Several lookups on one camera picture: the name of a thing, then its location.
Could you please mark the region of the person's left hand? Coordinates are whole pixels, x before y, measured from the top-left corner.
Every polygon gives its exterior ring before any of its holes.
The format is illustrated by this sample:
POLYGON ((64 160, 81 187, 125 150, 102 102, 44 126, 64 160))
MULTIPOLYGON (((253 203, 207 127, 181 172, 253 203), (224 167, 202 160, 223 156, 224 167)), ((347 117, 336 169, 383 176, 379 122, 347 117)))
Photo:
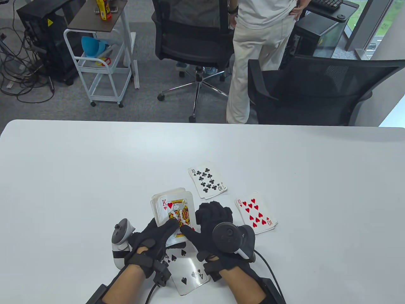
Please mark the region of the person's left hand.
POLYGON ((155 262, 161 262, 166 253, 166 242, 179 228, 178 220, 169 219, 158 227, 153 218, 142 232, 136 232, 129 238, 132 251, 124 258, 125 265, 137 265, 149 278, 155 262))

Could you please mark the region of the person's right hand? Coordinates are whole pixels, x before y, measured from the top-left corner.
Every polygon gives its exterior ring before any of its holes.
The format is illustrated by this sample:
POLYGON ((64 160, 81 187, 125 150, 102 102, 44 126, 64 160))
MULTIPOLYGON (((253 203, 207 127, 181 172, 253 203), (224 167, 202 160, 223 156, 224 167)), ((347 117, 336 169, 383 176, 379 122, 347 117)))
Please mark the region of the person's right hand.
POLYGON ((214 263, 214 266, 209 266, 209 274, 221 270, 232 270, 235 267, 240 267, 243 270, 250 269, 249 262, 242 259, 240 255, 223 252, 214 243, 214 228, 220 223, 233 223, 231 209, 223 207, 217 201, 212 201, 202 203, 195 214, 196 222, 201 227, 201 231, 196 232, 186 225, 181 226, 180 231, 197 249, 197 259, 200 262, 214 263))

